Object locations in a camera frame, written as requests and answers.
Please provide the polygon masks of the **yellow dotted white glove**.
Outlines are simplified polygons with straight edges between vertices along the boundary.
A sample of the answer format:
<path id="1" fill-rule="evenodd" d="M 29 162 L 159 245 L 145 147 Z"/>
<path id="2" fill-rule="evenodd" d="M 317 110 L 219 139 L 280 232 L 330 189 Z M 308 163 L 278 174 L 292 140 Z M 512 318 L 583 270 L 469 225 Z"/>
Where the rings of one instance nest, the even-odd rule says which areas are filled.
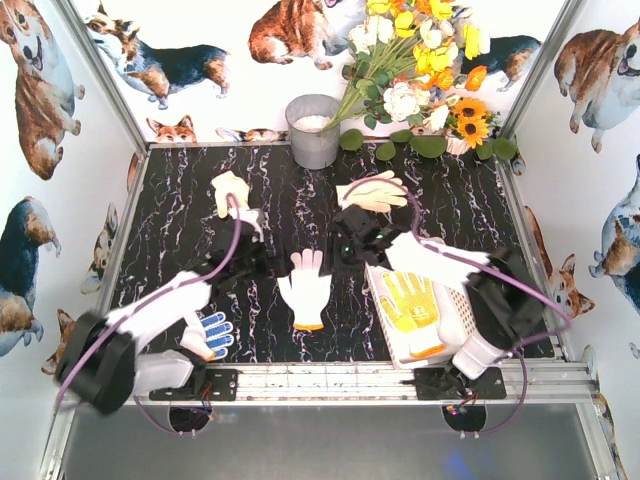
<path id="1" fill-rule="evenodd" d="M 380 304 L 392 330 L 402 335 L 409 357 L 424 359 L 446 350 L 438 332 L 440 310 L 432 282 L 414 273 L 385 271 Z"/>

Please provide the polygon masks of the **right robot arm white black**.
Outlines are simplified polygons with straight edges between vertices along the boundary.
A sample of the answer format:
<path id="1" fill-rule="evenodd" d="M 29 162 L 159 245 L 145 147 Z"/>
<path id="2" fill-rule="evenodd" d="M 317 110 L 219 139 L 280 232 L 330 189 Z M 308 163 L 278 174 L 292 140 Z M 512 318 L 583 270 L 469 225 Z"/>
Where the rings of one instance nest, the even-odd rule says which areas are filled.
<path id="1" fill-rule="evenodd" d="M 476 380 L 542 319 L 544 297 L 521 258 L 424 239 L 352 205 L 332 219 L 322 273 L 361 266 L 398 369 L 443 364 Z"/>

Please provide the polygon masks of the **cream glove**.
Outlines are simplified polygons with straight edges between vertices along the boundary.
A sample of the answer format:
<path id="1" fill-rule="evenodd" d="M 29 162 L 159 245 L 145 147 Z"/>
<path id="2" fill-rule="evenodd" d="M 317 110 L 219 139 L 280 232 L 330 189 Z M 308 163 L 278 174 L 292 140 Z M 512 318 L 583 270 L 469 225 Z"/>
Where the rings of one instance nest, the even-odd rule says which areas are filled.
<path id="1" fill-rule="evenodd" d="M 249 185 L 231 171 L 219 174 L 211 180 L 217 215 L 220 219 L 231 216 L 231 209 L 249 208 Z"/>
<path id="2" fill-rule="evenodd" d="M 393 207 L 408 204 L 407 189 L 392 170 L 371 176 L 370 181 L 359 179 L 337 185 L 336 196 L 341 209 L 357 205 L 376 213 L 389 213 Z"/>

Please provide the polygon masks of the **cream glove back right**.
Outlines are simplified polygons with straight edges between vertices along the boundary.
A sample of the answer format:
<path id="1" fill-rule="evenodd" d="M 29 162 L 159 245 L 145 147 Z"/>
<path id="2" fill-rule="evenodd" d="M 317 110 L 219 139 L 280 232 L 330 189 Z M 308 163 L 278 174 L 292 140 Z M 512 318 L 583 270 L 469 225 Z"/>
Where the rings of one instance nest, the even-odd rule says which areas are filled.
<path id="1" fill-rule="evenodd" d="M 370 181 L 359 179 L 337 185 L 336 196 L 341 209 L 357 205 L 376 213 L 389 213 L 393 207 L 408 204 L 407 189 L 392 170 L 371 176 Z"/>

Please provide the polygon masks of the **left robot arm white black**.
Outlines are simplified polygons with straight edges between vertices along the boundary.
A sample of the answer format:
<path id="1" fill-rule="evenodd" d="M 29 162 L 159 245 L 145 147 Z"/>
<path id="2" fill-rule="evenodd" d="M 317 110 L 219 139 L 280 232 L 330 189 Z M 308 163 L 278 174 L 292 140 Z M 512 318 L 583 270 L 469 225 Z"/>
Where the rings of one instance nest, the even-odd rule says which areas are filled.
<path id="1" fill-rule="evenodd" d="M 75 394 L 102 414 L 157 390 L 194 396 L 211 361 L 226 358 L 234 325 L 222 311 L 199 316 L 222 293 L 249 278 L 290 273 L 283 242 L 240 240 L 187 264 L 167 284 L 105 315 L 80 316 L 59 361 L 57 396 Z"/>

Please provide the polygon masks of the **blue dotted glove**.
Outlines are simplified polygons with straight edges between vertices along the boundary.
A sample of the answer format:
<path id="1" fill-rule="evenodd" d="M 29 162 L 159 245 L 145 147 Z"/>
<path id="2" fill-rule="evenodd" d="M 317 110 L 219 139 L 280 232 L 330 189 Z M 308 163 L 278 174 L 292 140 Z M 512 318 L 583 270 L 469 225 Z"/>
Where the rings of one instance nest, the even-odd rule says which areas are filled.
<path id="1" fill-rule="evenodd" d="M 321 313 L 329 302 L 331 275 L 320 275 L 323 252 L 304 249 L 290 256 L 291 272 L 277 279 L 284 302 L 293 311 L 293 327 L 300 331 L 315 331 L 324 328 Z"/>
<path id="2" fill-rule="evenodd" d="M 207 362 L 219 361 L 227 357 L 234 344 L 233 324 L 224 312 L 215 312 L 200 318 L 196 312 L 184 317 L 186 327 L 179 345 L 200 356 Z"/>

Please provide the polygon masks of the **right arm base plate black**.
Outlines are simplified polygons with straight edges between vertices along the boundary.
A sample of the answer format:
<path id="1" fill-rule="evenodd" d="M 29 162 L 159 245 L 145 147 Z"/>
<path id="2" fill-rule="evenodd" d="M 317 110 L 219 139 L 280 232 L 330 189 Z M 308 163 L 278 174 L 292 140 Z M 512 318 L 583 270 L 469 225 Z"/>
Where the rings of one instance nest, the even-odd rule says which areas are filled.
<path id="1" fill-rule="evenodd" d="M 409 384 L 415 387 L 419 400 L 463 400 L 472 395 L 480 400 L 502 400 L 507 396 L 497 367 L 489 367 L 475 380 L 443 367 L 415 369 L 413 375 Z"/>

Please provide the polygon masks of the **cream glove back left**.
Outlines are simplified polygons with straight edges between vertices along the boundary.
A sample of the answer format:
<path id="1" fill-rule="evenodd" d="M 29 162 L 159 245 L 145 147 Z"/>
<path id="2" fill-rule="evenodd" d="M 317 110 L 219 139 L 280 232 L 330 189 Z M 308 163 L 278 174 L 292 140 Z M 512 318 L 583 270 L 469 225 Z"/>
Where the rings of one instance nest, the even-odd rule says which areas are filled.
<path id="1" fill-rule="evenodd" d="M 231 216 L 231 209 L 249 208 L 249 185 L 231 171 L 219 174 L 211 180 L 217 215 L 220 219 Z"/>

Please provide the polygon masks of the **artificial flower bouquet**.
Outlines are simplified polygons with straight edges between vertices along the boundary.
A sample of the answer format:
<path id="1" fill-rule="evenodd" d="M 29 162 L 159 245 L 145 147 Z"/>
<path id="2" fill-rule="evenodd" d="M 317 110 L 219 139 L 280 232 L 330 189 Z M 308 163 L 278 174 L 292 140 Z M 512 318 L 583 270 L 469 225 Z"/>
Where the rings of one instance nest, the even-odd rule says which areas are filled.
<path id="1" fill-rule="evenodd" d="M 368 1 L 365 20 L 347 37 L 352 61 L 327 130 L 361 118 L 421 125 L 454 87 L 455 68 L 490 51 L 491 39 L 458 1 Z"/>

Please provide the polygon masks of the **sunflower pot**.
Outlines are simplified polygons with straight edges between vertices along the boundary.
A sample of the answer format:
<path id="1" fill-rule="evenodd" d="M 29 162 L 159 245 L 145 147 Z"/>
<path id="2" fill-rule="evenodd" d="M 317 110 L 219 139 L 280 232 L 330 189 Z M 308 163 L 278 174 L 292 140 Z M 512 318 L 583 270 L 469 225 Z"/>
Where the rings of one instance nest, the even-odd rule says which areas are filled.
<path id="1" fill-rule="evenodd" d="M 444 124 L 446 152 L 462 155 L 482 147 L 494 138 L 501 124 L 501 113 L 491 110 L 482 100 L 455 96 L 445 105 L 449 113 Z"/>

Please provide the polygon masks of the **white perforated storage basket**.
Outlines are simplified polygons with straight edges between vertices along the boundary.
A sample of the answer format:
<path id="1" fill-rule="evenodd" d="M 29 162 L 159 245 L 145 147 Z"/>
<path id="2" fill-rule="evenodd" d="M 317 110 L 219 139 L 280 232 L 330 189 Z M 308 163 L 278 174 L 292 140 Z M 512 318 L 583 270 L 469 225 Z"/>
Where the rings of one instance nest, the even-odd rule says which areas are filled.
<path id="1" fill-rule="evenodd" d="M 365 275 L 396 369 L 445 363 L 477 331 L 466 295 L 413 273 L 367 266 Z"/>

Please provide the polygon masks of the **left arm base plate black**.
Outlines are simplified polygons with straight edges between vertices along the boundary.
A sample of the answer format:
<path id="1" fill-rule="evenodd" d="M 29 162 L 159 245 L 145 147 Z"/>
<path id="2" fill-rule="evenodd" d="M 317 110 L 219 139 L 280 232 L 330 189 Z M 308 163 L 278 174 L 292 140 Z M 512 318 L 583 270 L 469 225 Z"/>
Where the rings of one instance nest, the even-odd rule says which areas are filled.
<path id="1" fill-rule="evenodd" d="M 194 371 L 186 384 L 178 388 L 154 390 L 152 401 L 234 401 L 238 387 L 237 369 L 206 368 Z"/>

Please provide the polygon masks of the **grey metal bucket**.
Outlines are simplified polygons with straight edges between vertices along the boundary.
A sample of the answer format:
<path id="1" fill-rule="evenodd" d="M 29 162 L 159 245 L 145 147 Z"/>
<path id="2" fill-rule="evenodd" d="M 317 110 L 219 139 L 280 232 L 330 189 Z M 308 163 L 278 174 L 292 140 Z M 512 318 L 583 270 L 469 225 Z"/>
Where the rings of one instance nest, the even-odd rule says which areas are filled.
<path id="1" fill-rule="evenodd" d="M 285 109 L 289 139 L 295 162 L 309 170 L 334 163 L 339 147 L 340 126 L 332 122 L 339 102 L 323 94 L 293 99 Z"/>

